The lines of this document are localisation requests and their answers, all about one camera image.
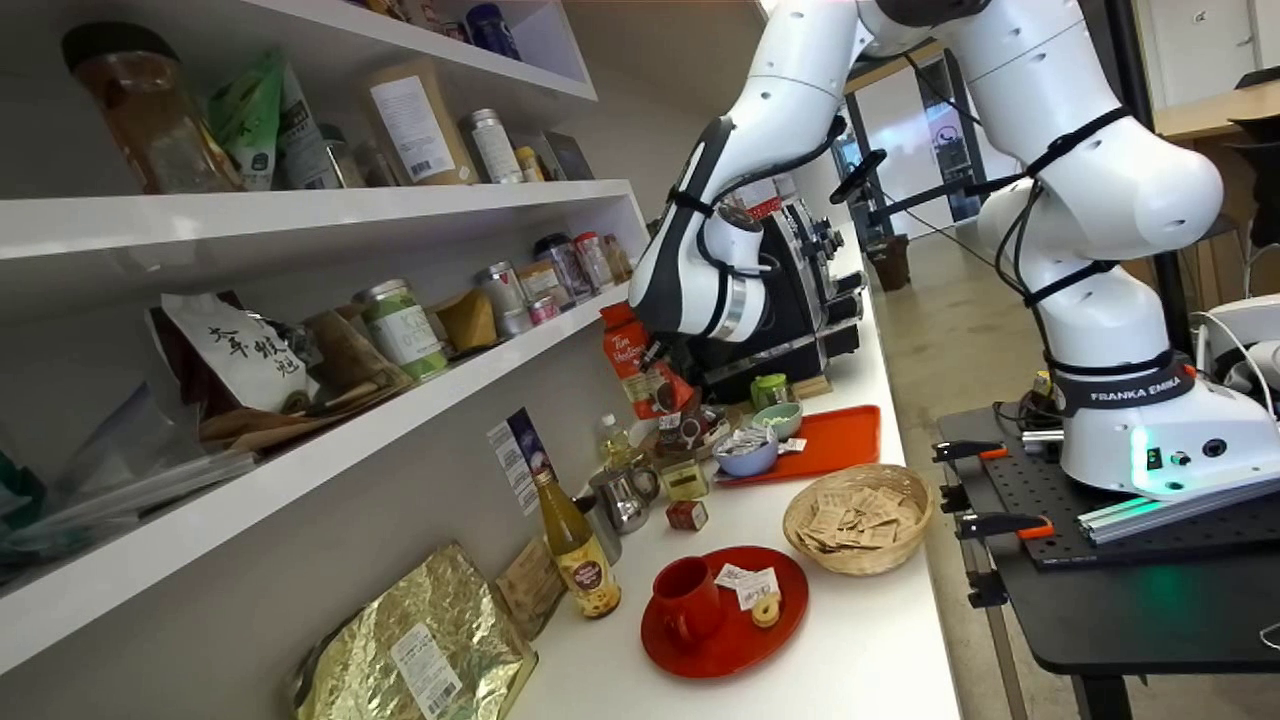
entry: shelf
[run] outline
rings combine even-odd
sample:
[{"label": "shelf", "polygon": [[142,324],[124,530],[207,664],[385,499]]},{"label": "shelf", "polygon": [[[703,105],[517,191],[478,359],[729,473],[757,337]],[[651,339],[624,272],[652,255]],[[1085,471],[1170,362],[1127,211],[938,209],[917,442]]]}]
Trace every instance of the shelf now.
[{"label": "shelf", "polygon": [[596,100],[572,32],[554,0],[499,3],[527,61],[394,20],[343,0],[27,0],[0,9],[22,28],[0,50],[0,77],[73,83],[60,54],[63,33],[93,20],[128,20],[160,33],[200,91],[242,73],[280,47],[314,104],[351,101],[369,72],[438,60],[461,115],[499,110],[508,124],[548,128]]},{"label": "shelf", "polygon": [[466,242],[618,202],[634,202],[627,181],[8,200],[0,300],[52,314]]},{"label": "shelf", "polygon": [[589,327],[613,288],[0,597],[0,674]]}]

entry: black pole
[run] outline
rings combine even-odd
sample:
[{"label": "black pole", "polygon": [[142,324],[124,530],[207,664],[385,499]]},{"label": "black pole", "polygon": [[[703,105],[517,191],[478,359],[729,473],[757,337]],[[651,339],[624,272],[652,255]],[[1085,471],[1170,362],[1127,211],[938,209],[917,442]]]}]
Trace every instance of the black pole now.
[{"label": "black pole", "polygon": [[[1111,46],[1116,54],[1116,76],[1120,100],[1133,117],[1155,132],[1156,117],[1151,111],[1151,95],[1142,60],[1142,41],[1134,19],[1133,0],[1105,0]],[[1183,275],[1178,268],[1176,252],[1161,252],[1151,259],[1156,268],[1156,291],[1165,309],[1165,327],[1174,350],[1192,355],[1190,316],[1187,314],[1187,296],[1183,293]]]}]

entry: coffee machine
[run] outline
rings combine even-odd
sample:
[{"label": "coffee machine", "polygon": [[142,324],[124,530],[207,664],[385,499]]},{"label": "coffee machine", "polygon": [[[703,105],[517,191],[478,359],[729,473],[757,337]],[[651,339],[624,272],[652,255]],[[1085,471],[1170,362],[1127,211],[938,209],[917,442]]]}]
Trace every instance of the coffee machine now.
[{"label": "coffee machine", "polygon": [[831,277],[831,260],[845,241],[826,219],[815,223],[804,202],[790,200],[760,220],[760,254],[777,261],[764,279],[769,304],[755,333],[740,343],[690,338],[681,373],[716,402],[749,400],[759,375],[783,373],[791,382],[817,377],[828,359],[858,348],[863,273]]}]

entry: white countertop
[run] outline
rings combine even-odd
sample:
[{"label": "white countertop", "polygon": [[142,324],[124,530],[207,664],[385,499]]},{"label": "white countertop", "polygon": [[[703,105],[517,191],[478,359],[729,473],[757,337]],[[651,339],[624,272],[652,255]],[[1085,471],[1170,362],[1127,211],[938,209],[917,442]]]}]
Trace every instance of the white countertop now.
[{"label": "white countertop", "polygon": [[[861,268],[851,227],[836,274]],[[805,414],[881,406],[881,461],[902,464],[876,315],[867,299],[861,347],[831,361],[833,392],[804,401]],[[896,570],[872,578],[829,573],[782,537],[782,514],[805,482],[713,488],[709,520],[696,533],[667,524],[659,501],[643,528],[622,538],[616,573],[622,605],[584,619],[566,598],[534,642],[540,662],[516,701],[512,720],[655,717],[895,717],[959,719],[955,685],[933,598],[924,548]],[[773,657],[719,680],[663,673],[640,644],[640,616],[653,578],[672,560],[722,547],[758,544],[795,557],[809,578],[809,609]]]}]

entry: small red box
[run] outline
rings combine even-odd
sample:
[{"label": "small red box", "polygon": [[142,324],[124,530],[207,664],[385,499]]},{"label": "small red box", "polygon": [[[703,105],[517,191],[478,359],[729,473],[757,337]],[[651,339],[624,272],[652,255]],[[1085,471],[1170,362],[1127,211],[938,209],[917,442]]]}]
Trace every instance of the small red box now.
[{"label": "small red box", "polygon": [[707,506],[699,500],[678,500],[667,506],[667,521],[677,530],[700,530],[707,524]]}]

